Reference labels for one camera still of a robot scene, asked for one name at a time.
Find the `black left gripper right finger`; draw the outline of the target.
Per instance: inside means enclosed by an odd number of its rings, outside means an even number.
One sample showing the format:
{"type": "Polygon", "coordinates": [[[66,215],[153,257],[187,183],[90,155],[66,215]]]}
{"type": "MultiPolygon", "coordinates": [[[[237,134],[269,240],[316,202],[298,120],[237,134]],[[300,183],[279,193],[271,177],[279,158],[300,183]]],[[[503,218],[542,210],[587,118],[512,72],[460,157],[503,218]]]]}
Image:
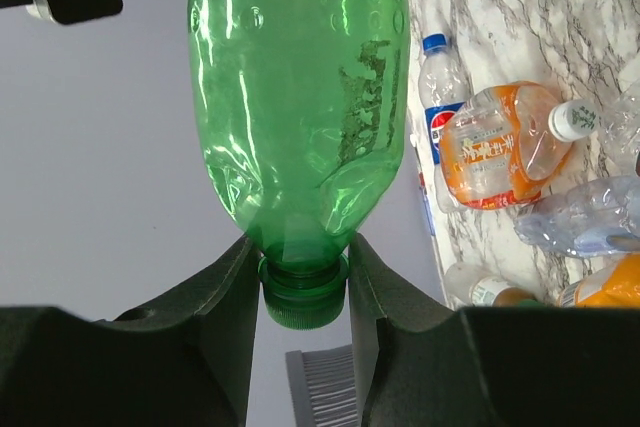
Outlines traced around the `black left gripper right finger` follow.
{"type": "Polygon", "coordinates": [[[635,426],[639,314],[441,305],[363,236],[349,247],[364,426],[635,426]]]}

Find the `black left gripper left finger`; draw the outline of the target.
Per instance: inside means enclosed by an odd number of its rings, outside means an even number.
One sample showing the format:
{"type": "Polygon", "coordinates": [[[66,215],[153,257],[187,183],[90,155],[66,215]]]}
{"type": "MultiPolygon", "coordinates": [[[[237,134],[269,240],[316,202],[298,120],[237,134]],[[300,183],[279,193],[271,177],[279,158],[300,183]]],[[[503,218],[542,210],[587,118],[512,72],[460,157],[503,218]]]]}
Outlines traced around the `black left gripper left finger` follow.
{"type": "Polygon", "coordinates": [[[5,426],[242,426],[259,252],[217,261],[111,321],[50,306],[1,311],[5,426]]]}

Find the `large orange juice bottle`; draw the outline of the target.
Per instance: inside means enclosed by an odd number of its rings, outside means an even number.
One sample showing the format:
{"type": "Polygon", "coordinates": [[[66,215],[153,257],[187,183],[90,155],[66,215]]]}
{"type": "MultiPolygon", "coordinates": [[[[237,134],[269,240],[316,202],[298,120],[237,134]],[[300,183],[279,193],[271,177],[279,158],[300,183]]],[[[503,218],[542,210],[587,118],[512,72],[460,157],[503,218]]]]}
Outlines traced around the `large orange juice bottle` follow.
{"type": "Polygon", "coordinates": [[[565,164],[573,144],[598,126],[592,102],[562,102],[541,84],[521,81],[486,88],[465,102],[441,131],[444,181],[468,208],[530,203],[565,164]]]}

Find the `green plastic bottle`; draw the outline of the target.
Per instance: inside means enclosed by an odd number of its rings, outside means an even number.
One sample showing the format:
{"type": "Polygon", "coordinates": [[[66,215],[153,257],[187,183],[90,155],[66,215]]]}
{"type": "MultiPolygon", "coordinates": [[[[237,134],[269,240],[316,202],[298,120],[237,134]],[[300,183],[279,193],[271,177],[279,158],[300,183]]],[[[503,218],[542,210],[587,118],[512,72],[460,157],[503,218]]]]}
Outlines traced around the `green plastic bottle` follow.
{"type": "Polygon", "coordinates": [[[403,157],[408,0],[188,0],[188,20],[205,167],[262,253],[267,310],[326,326],[403,157]]]}

